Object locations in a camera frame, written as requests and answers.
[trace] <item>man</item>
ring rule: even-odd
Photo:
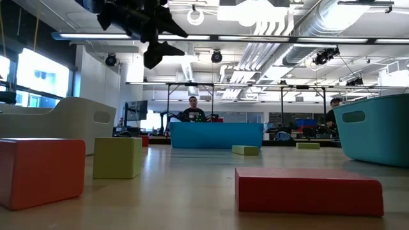
[[[189,98],[189,105],[190,108],[183,112],[186,117],[191,121],[206,121],[205,112],[197,108],[197,98],[195,96]]]
[[[341,100],[338,99],[338,98],[332,99],[331,103],[330,103],[331,108],[338,107],[340,102],[341,102]],[[336,127],[337,121],[335,119],[335,113],[334,113],[333,109],[331,109],[329,112],[327,112],[326,120],[327,120],[327,126],[328,127]]]

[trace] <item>blue bin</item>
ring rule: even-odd
[[[298,127],[303,127],[303,126],[316,126],[317,121],[314,119],[303,119],[303,118],[298,118],[295,120],[295,123]]]
[[[409,95],[372,98],[334,109],[345,155],[409,167]]]
[[[261,123],[171,123],[174,148],[231,149],[233,145],[261,147]]]

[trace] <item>yellow-green foam block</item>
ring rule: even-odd
[[[94,179],[132,179],[141,172],[142,139],[95,139]]]
[[[318,150],[320,148],[319,143],[296,143],[295,146],[299,149],[314,149]]]
[[[258,156],[258,147],[255,146],[233,146],[231,151],[245,156]]]

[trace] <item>red block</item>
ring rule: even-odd
[[[139,136],[142,138],[142,147],[148,147],[149,146],[149,136]]]
[[[0,204],[21,210],[77,197],[84,170],[82,140],[0,139]]]
[[[383,216],[377,180],[340,169],[236,168],[239,211]]]

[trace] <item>light wood floor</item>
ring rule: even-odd
[[[409,229],[409,170],[348,160],[337,148],[262,152],[243,157],[228,150],[152,146],[134,180],[92,180],[88,157],[81,197],[23,211],[0,208],[0,229]],[[238,213],[234,168],[244,166],[342,168],[376,178],[383,185],[385,216]]]

